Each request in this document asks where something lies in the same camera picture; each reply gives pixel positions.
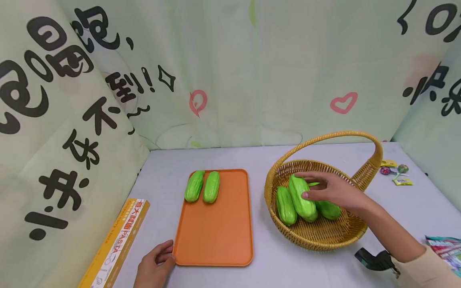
person's hand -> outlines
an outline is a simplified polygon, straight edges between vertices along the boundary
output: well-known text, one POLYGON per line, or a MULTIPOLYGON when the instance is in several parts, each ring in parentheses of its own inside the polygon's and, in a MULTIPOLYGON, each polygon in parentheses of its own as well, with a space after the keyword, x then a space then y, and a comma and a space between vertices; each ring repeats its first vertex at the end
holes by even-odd
POLYGON ((138 265, 138 273, 133 288, 163 288, 170 272, 176 265, 176 259, 171 254, 172 252, 173 240, 168 240, 155 246, 151 252, 144 256, 138 265))
POLYGON ((295 176, 304 178, 308 183, 320 183, 309 187, 311 190, 301 195, 304 199, 330 201, 356 216, 360 216, 361 211, 370 209, 370 206, 376 204, 357 187, 347 183, 336 174, 309 171, 295 173, 295 176))

toy cucumber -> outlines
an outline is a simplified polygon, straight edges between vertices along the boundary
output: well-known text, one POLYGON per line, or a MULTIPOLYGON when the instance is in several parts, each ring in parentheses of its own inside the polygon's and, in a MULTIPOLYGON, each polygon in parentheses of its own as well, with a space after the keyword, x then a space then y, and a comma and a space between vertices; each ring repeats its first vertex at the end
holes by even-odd
POLYGON ((317 206, 317 210, 320 214, 329 220, 336 220, 339 215, 341 215, 341 209, 331 202, 317 201, 315 202, 315 205, 317 206))
POLYGON ((195 171, 187 182, 186 192, 184 192, 184 199, 187 202, 195 202, 199 199, 200 191, 203 186, 204 170, 195 171))
POLYGON ((296 177, 292 174, 290 176, 290 181, 288 182, 288 190, 290 191, 295 210, 299 216, 307 222, 314 222, 318 216, 315 203, 301 197, 301 194, 304 191, 310 190, 307 182, 303 178, 296 177))
POLYGON ((277 211, 280 221, 287 226, 291 226, 296 223, 296 220, 298 220, 298 214, 296 213, 293 200, 291 199, 291 195, 286 187, 279 186, 277 188, 277 196, 275 200, 277 202, 277 211))
POLYGON ((203 201, 213 203, 218 197, 219 191, 219 172, 213 171, 208 175, 207 182, 205 183, 205 190, 203 190, 203 201))

table surface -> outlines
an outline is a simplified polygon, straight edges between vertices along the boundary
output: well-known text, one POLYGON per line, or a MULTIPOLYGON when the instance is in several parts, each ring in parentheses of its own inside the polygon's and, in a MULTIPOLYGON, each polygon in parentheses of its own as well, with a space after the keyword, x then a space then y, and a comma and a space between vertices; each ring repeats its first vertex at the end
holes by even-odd
MULTIPOLYGON (((413 186, 395 186, 391 176, 376 175, 367 195, 380 203, 415 238, 424 235, 461 238, 461 213, 432 184, 395 142, 383 143, 384 158, 407 164, 413 186)), ((133 287, 141 258, 154 246, 174 239, 184 189, 194 170, 242 168, 248 172, 253 221, 254 258, 245 268, 176 266, 168 288, 200 287, 397 287, 390 271, 374 272, 354 257, 361 247, 376 255, 384 248, 368 230, 355 244, 316 253, 302 249, 275 227, 264 200, 264 183, 272 165, 290 146, 152 151, 130 197, 151 207, 115 282, 133 287)), ((328 163, 352 176, 372 155, 373 143, 308 146, 290 159, 328 163)))

pink heart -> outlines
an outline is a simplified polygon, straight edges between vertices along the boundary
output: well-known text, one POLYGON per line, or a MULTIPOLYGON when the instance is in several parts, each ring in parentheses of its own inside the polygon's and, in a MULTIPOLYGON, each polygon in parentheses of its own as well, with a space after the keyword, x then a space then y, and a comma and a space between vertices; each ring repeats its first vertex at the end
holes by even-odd
POLYGON ((357 102, 358 97, 359 95, 357 94, 357 92, 350 92, 350 93, 347 93, 344 97, 334 98, 330 102, 330 108, 336 113, 347 114, 352 109, 352 107, 354 107, 355 103, 357 102), (347 100, 349 100, 349 98, 352 98, 352 100, 349 102, 346 109, 336 106, 336 103, 338 102, 345 103, 347 102, 347 100))
POLYGON ((191 111, 195 115, 197 115, 198 118, 200 118, 199 112, 202 111, 203 109, 205 109, 205 106, 207 105, 207 102, 208 102, 208 97, 207 97, 207 94, 205 93, 205 91, 203 91, 203 90, 195 90, 194 92, 192 92, 190 94, 189 107, 190 107, 191 111), (198 103, 194 102, 194 98, 197 95, 202 96, 202 104, 200 106, 198 106, 198 107, 197 107, 198 103))

orange tray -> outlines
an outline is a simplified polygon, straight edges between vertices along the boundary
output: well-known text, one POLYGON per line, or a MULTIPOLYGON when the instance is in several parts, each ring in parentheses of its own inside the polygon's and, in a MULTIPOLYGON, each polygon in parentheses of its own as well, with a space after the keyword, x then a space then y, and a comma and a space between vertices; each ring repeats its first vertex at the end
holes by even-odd
POLYGON ((181 266, 244 267, 251 263, 253 230, 245 170, 205 171, 199 199, 183 203, 173 255, 181 266), (218 198, 208 204, 203 202, 202 195, 212 171, 219 172, 220 185, 218 198))

